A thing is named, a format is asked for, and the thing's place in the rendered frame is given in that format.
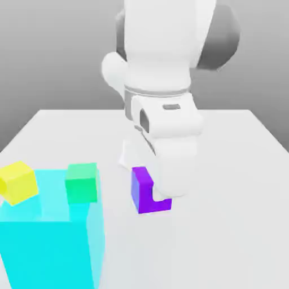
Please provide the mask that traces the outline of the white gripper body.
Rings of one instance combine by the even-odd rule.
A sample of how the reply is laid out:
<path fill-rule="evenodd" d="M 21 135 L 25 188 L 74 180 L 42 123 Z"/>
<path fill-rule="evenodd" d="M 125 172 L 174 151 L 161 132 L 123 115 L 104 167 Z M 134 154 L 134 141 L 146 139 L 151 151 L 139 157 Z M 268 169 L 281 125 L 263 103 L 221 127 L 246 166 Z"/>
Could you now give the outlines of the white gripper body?
<path fill-rule="evenodd" d="M 134 127 L 135 164 L 146 167 L 160 195 L 180 197 L 190 192 L 198 138 L 196 131 L 185 137 L 151 139 L 140 126 Z"/>

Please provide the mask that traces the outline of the small purple cube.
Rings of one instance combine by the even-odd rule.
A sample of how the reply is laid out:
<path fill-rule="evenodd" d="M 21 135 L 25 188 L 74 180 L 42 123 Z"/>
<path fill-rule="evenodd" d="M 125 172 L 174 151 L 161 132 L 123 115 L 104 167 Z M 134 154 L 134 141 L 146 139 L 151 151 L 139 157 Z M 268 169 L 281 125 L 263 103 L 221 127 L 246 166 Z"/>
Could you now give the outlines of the small purple cube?
<path fill-rule="evenodd" d="M 154 201 L 153 187 L 154 182 L 146 167 L 132 167 L 131 196 L 139 214 L 171 210 L 171 199 Z"/>

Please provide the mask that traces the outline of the small green cube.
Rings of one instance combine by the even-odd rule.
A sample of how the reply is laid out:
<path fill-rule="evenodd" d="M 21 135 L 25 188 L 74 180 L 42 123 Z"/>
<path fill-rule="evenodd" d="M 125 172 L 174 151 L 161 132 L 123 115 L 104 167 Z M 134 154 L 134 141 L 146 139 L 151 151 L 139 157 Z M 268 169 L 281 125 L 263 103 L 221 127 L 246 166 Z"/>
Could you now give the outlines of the small green cube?
<path fill-rule="evenodd" d="M 65 188 L 69 204 L 96 203 L 97 164 L 78 163 L 69 164 L 65 175 Z"/>

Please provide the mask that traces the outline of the small yellow cube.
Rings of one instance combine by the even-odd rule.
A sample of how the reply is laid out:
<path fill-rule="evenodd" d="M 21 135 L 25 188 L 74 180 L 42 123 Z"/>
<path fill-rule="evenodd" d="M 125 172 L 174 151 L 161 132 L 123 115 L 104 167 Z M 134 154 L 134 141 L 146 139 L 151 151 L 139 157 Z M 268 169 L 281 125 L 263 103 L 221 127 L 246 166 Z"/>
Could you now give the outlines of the small yellow cube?
<path fill-rule="evenodd" d="M 38 194 L 34 170 L 22 161 L 0 168 L 0 195 L 17 205 Z"/>

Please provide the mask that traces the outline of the large cyan box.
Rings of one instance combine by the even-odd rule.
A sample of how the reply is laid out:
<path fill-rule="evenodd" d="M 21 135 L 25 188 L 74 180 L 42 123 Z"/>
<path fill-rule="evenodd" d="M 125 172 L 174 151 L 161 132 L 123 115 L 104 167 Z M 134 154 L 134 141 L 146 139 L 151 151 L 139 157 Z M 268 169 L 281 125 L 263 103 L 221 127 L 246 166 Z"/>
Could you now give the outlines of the large cyan box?
<path fill-rule="evenodd" d="M 65 170 L 36 170 L 39 194 L 0 205 L 0 255 L 12 289 L 98 289 L 102 201 L 68 204 Z"/>

